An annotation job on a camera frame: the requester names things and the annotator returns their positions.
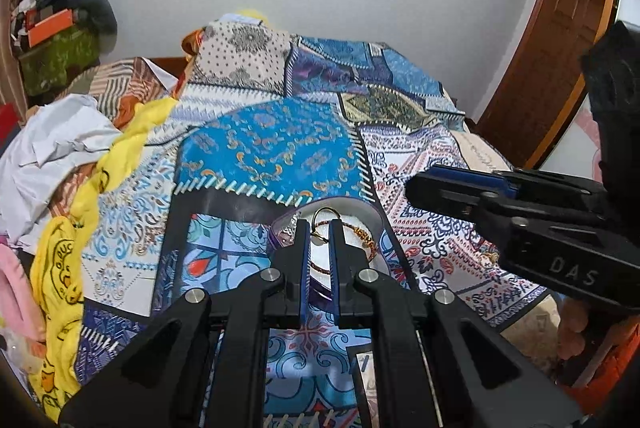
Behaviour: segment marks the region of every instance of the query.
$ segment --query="bracelet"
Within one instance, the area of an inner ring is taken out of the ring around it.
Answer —
[[[318,222],[317,224],[314,224],[314,229],[316,227],[320,226],[320,225],[328,225],[329,222],[330,222],[330,220],[323,220],[321,222]],[[347,223],[347,222],[343,222],[342,225],[344,227],[348,227],[349,229],[351,229],[356,234],[356,236],[362,241],[363,249],[366,248],[366,247],[369,248],[369,255],[367,256],[367,262],[371,262],[371,260],[373,260],[375,258],[375,256],[376,256],[376,243],[373,241],[373,239],[361,227],[357,227],[356,225],[351,225],[350,223]],[[322,240],[324,240],[325,243],[329,242],[327,239],[325,239],[322,236],[320,236],[317,232],[315,232],[314,236],[316,238],[321,238]],[[326,269],[320,267],[319,265],[314,264],[314,262],[312,260],[309,260],[309,263],[311,264],[311,267],[313,267],[319,273],[331,274],[331,271],[326,270]]]
[[[320,211],[322,211],[323,209],[326,209],[327,211],[331,211],[338,218],[338,220],[342,220],[342,217],[340,216],[340,213],[338,213],[332,207],[325,206],[325,207],[320,207],[319,209],[316,209],[316,212],[314,213],[314,217],[311,219],[311,236],[313,236],[314,238],[317,238],[318,240],[321,240],[323,243],[329,243],[328,238],[324,238],[320,236],[318,231],[316,231],[316,227],[319,225],[319,224],[316,224],[316,219],[318,218],[318,214],[320,213]]]

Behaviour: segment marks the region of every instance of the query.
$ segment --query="blue patterned fabric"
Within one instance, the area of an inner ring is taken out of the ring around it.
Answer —
[[[360,82],[383,84],[385,86],[394,85],[394,75],[386,64],[381,51],[378,52],[378,55],[371,56],[371,66],[369,68],[357,68],[356,73]]]
[[[442,96],[442,85],[391,48],[382,52],[394,75],[394,86],[411,93]]]
[[[145,325],[140,322],[94,308],[92,302],[85,300],[78,354],[74,363],[78,382],[81,385],[89,382],[144,328]]]
[[[209,294],[234,289],[269,267],[267,226],[193,215],[178,281],[180,295],[193,287]]]
[[[267,245],[266,225],[192,215],[175,287],[180,295],[192,287],[203,287],[209,293],[233,289],[270,266]],[[406,286],[388,236],[383,238],[382,249],[390,273]],[[356,408],[347,347],[369,344],[369,330],[338,329],[332,314],[312,305],[308,305],[306,318],[300,330],[270,331],[266,415]]]
[[[355,68],[373,66],[368,43],[323,40],[322,38],[300,38],[300,42],[338,64]]]
[[[176,192],[214,185],[286,205],[366,198],[358,155],[334,107],[287,98],[224,115],[185,139]]]
[[[178,261],[178,251],[174,249],[167,256],[160,257],[158,264],[158,276],[154,287],[154,298],[151,303],[151,314],[155,315],[164,311],[172,303],[175,264]]]
[[[368,329],[338,329],[330,313],[309,306],[299,330],[271,329],[264,413],[282,415],[356,406],[347,347],[369,344]]]
[[[151,312],[178,141],[154,150],[98,197],[98,225],[81,255],[86,298],[143,316]]]
[[[316,91],[366,93],[367,87],[354,81],[353,71],[294,46],[285,74],[287,95]]]

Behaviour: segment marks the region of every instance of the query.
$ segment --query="blue gripper pad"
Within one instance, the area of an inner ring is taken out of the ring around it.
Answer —
[[[447,179],[452,182],[460,182],[482,186],[487,191],[495,191],[504,197],[515,199],[518,190],[509,184],[509,181],[500,175],[493,173],[475,172],[460,168],[450,168],[446,166],[432,166],[426,173],[440,179]]]

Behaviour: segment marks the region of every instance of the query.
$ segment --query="pink cloth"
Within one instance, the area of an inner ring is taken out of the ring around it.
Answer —
[[[0,245],[0,316],[17,334],[44,341],[42,311],[33,300],[31,284],[18,257],[5,245]]]

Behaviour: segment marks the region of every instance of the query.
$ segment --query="orange fabric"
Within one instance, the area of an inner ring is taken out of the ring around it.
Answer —
[[[113,125],[118,130],[122,130],[127,124],[129,124],[129,121],[133,119],[133,116],[135,115],[134,109],[136,107],[136,104],[138,104],[139,102],[142,102],[140,101],[140,98],[132,94],[123,95],[120,98],[120,103],[118,104],[118,114],[113,120]]]
[[[187,59],[198,55],[198,50],[200,49],[200,45],[202,45],[203,33],[204,29],[196,29],[182,39],[182,49],[187,55]]]
[[[640,331],[629,338],[624,345],[616,347],[600,365],[591,382],[584,388],[563,386],[565,392],[573,397],[585,414],[593,414],[602,408],[609,392],[624,374],[626,366],[640,345]]]
[[[94,172],[96,163],[89,163],[80,166],[78,169],[69,173],[64,181],[60,183],[58,189],[52,195],[49,201],[49,211],[52,217],[68,217],[71,203],[76,197],[78,188]]]
[[[38,43],[41,43],[52,37],[54,34],[59,33],[60,30],[68,29],[73,24],[74,18],[71,9],[55,13],[53,16],[49,16],[46,20],[42,20],[28,32],[29,46],[33,48],[38,45]]]

